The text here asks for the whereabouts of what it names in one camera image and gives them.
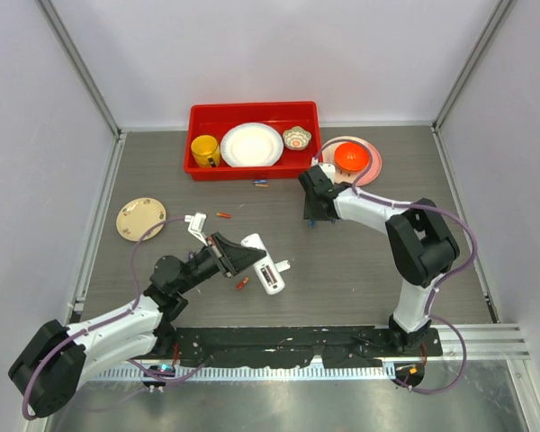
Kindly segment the white remote control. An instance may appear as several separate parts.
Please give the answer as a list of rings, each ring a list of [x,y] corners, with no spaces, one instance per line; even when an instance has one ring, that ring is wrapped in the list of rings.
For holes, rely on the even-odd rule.
[[[288,260],[275,262],[268,252],[265,243],[257,233],[243,238],[240,245],[265,252],[265,256],[253,264],[254,271],[268,295],[280,293],[285,288],[282,273],[291,268],[291,263]]]

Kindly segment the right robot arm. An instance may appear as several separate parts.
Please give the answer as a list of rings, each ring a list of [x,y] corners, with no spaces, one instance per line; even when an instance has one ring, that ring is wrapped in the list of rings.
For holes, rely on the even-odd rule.
[[[443,216],[428,199],[394,202],[348,183],[334,184],[323,164],[298,176],[305,193],[304,218],[353,221],[387,236],[402,284],[389,317],[388,343],[406,356],[427,334],[438,280],[451,270],[460,248]]]

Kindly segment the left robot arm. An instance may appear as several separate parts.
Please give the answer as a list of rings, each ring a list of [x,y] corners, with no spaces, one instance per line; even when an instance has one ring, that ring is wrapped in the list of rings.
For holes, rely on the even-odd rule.
[[[41,325],[8,371],[22,395],[23,417],[57,412],[82,384],[112,365],[146,354],[167,357],[174,346],[170,324],[187,305],[186,292],[216,274],[231,278],[274,265],[257,234],[240,244],[220,233],[204,241],[186,262],[161,257],[149,287],[120,308],[82,324],[64,326],[54,319]]]

